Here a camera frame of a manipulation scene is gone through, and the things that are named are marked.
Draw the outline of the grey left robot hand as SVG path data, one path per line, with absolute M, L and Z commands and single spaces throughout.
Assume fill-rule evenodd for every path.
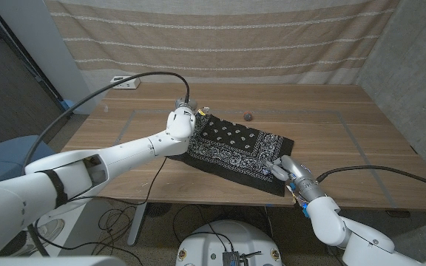
M 190 98 L 188 100 L 186 100 L 185 98 L 178 98 L 175 101 L 175 108 L 177 109 L 179 107 L 191 109 L 195 114 L 200 114 L 202 116 L 208 115 L 210 113 L 209 107 L 199 107 L 198 102 L 193 98 Z

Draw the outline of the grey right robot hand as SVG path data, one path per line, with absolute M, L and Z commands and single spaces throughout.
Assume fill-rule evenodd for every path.
M 326 196 L 314 180 L 312 173 L 303 164 L 288 155 L 283 155 L 272 162 L 263 160 L 263 165 L 278 180 L 290 181 L 297 193 L 307 202 Z

